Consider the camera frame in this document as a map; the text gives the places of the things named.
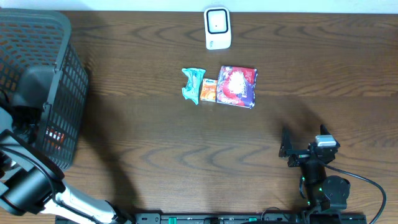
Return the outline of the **purple red snack packet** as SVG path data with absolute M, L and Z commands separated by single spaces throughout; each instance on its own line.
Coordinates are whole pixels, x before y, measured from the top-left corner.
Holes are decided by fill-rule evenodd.
M 216 87 L 216 102 L 253 108 L 255 105 L 257 69 L 222 66 Z

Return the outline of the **teal snack wrapper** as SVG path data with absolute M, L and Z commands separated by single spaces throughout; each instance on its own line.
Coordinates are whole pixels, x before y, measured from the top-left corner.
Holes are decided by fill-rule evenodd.
M 200 86 L 206 70 L 202 68 L 183 68 L 182 72 L 187 77 L 187 84 L 182 88 L 182 95 L 186 100 L 192 100 L 197 105 L 199 103 Z

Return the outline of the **red white snack bar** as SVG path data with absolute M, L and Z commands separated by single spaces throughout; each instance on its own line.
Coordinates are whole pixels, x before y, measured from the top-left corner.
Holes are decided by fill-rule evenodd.
M 59 132 L 57 129 L 47 128 L 45 134 L 49 139 L 54 140 L 57 146 L 60 146 L 64 142 L 65 135 Z

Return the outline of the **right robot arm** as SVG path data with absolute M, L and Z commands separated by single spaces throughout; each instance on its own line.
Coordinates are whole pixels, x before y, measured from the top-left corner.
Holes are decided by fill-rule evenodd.
M 300 212 L 302 223 L 341 223 L 341 211 L 347 208 L 350 182 L 326 174 L 325 167 L 335 159 L 340 144 L 324 125 L 306 149 L 294 149 L 289 130 L 282 129 L 279 157 L 288 159 L 289 167 L 301 170 L 299 191 L 308 208 Z

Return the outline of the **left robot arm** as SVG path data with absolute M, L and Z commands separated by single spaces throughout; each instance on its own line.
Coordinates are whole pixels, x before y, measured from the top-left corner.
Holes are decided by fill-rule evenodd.
M 22 216 L 52 214 L 73 223 L 135 223 L 130 214 L 68 185 L 63 172 L 12 132 L 12 109 L 1 106 L 1 154 L 20 169 L 1 182 L 1 207 Z

